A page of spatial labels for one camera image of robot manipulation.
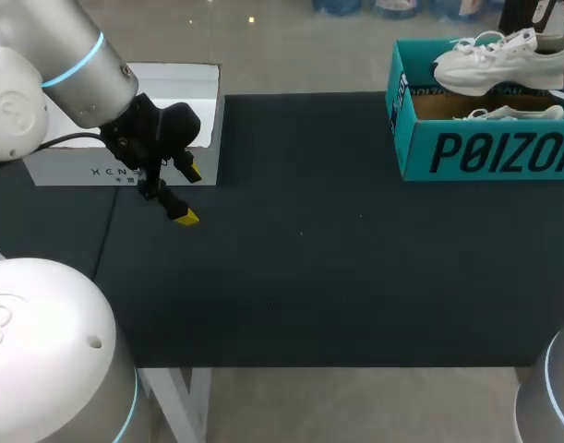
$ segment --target shoe box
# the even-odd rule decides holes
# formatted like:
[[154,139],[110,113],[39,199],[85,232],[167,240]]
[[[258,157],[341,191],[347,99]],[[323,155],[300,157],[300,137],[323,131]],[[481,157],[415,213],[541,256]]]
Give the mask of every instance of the shoe box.
[[483,97],[447,92],[432,63],[451,47],[450,39],[394,44],[386,106],[402,178],[564,180],[564,119],[463,119],[476,109],[544,111],[564,108],[564,101],[516,84],[497,85]]

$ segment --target shoelace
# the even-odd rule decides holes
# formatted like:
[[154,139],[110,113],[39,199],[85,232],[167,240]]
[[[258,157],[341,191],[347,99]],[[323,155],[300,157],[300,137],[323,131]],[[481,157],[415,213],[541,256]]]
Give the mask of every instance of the shoelace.
[[475,109],[467,117],[464,117],[464,118],[454,117],[454,120],[486,120],[487,114],[488,114],[487,109],[482,109],[482,108],[481,109]]
[[[488,35],[498,36],[500,40],[495,43],[476,46],[477,41]],[[487,30],[482,34],[479,34],[474,39],[472,37],[465,37],[459,40],[452,40],[451,43],[456,43],[454,45],[454,51],[461,51],[465,54],[474,54],[475,62],[484,62],[487,56],[496,56],[494,53],[501,49],[505,43],[505,35],[497,32],[496,30]]]

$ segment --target black table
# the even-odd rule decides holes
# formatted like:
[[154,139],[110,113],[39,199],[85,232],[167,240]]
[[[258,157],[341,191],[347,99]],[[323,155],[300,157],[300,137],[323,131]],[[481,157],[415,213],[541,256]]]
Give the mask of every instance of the black table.
[[[219,185],[176,190],[192,229],[119,189],[95,281],[138,366],[533,362],[564,322],[564,183],[404,183],[384,106],[227,97]],[[45,211],[36,191],[82,250],[5,225]],[[2,252],[94,269],[113,192],[23,184]],[[79,209],[99,222],[75,226]]]

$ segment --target gray floor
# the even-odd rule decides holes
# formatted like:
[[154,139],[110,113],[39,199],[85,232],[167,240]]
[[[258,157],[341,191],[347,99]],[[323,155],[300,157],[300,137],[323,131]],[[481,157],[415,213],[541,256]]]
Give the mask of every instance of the gray floor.
[[[226,94],[384,90],[396,38],[498,21],[336,19],[309,0],[81,3],[127,61],[222,64]],[[217,369],[208,443],[511,443],[516,389],[510,368]],[[165,423],[159,440],[173,441]]]
[[216,369],[207,441],[513,443],[517,385],[506,368]]
[[475,36],[498,23],[497,13],[472,25],[428,12],[331,18],[310,0],[81,3],[127,61],[222,64],[224,93],[384,90],[395,39]]

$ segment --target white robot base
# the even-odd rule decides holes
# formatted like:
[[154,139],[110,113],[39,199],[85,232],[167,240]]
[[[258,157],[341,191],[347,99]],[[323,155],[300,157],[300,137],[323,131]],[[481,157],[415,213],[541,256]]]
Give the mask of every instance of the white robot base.
[[68,266],[0,261],[0,443],[147,443],[150,411],[99,289]]

